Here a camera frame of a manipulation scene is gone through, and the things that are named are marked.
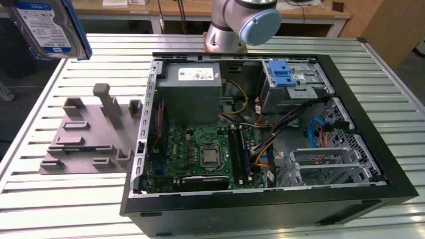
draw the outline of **chip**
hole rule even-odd
[[[217,163],[218,159],[214,149],[206,149],[202,151],[202,161],[204,163]]]
[[[220,167],[221,161],[220,145],[217,143],[201,144],[201,167],[212,171]]]

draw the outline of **ram slot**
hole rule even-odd
[[[233,180],[234,184],[244,184],[244,169],[241,156],[238,154],[240,141],[237,140],[237,132],[234,126],[228,127],[228,142],[229,142],[229,151],[230,151],[230,160],[232,160],[232,169],[233,169]]]
[[[249,181],[252,181],[252,173],[250,173],[250,164],[249,164],[249,155],[248,155],[248,148],[246,148],[246,144],[245,144],[245,134],[244,134],[244,128],[242,126],[238,127],[238,131],[237,131],[237,136],[238,139],[237,141],[240,142],[240,149],[238,149],[238,154],[241,156],[241,162],[244,165],[244,170],[245,170],[245,179]]]

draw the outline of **table leg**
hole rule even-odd
[[[153,34],[161,34],[160,16],[149,17]]]
[[[328,31],[326,37],[338,37],[345,25],[346,19],[336,19]]]

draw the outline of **aluminum extrusion table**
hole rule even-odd
[[[129,218],[118,215],[124,173],[42,176],[38,164],[66,97],[98,104],[92,86],[108,83],[118,102],[142,99],[150,53],[202,52],[202,36],[89,34],[88,40],[92,59],[60,61],[0,164],[0,238],[146,238]],[[332,56],[419,196],[344,225],[196,238],[425,238],[425,108],[370,46],[357,39],[274,37],[248,51]]]

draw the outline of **blue cable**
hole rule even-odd
[[[314,122],[318,122],[321,125],[325,125],[325,122],[320,118],[313,118],[308,124],[308,139],[310,141],[312,148],[316,148],[314,138],[313,138],[313,126]]]

